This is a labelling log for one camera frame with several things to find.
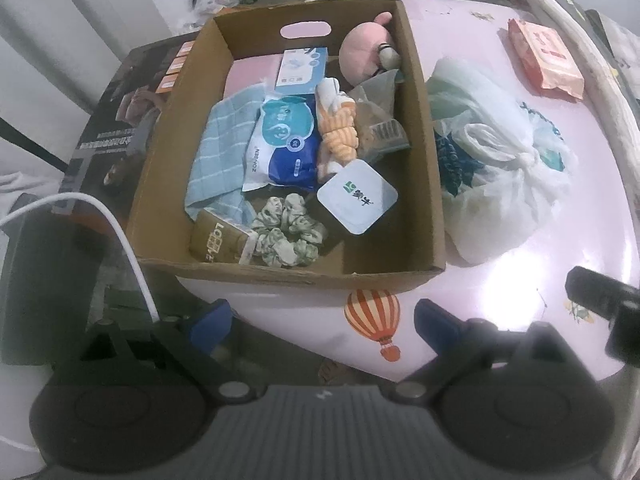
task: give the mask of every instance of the black strap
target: black strap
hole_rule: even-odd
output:
[[[44,160],[47,164],[52,165],[57,170],[66,171],[67,163],[57,158],[53,153],[48,152],[37,142],[20,133],[2,117],[0,117],[0,138],[8,140],[10,143],[26,150],[29,153]]]

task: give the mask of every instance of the blue checkered cloth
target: blue checkered cloth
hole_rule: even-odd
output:
[[[244,152],[265,96],[266,87],[260,83],[213,105],[184,197],[191,219],[206,207],[244,225],[254,220],[255,211],[241,192]]]

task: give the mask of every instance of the orange tissue package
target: orange tissue package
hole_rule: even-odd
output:
[[[555,30],[524,20],[511,19],[509,38],[522,61],[529,81],[537,89],[559,89],[576,99],[582,99],[584,79],[574,58]]]

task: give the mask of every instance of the hot air balloon print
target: hot air balloon print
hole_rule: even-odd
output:
[[[387,361],[398,361],[400,349],[391,338],[400,321],[400,302],[388,290],[356,290],[349,294],[344,316],[360,335],[377,341]]]

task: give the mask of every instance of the pink table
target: pink table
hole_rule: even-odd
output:
[[[282,339],[349,366],[399,381],[435,356],[414,330],[414,307],[430,298],[460,319],[482,317],[503,330],[552,323],[597,380],[622,364],[608,358],[607,322],[574,316],[564,292],[576,265],[637,285],[640,262],[631,216],[615,160],[588,98],[580,104],[536,95],[506,40],[510,18],[529,18],[507,7],[466,0],[403,0],[427,79],[442,56],[486,67],[496,80],[552,120],[578,157],[571,195],[558,216],[524,245],[497,260],[469,267],[450,260],[447,270],[415,290],[398,294],[396,362],[359,335],[344,316],[350,290],[236,285],[181,279],[193,294],[227,298],[241,319]]]

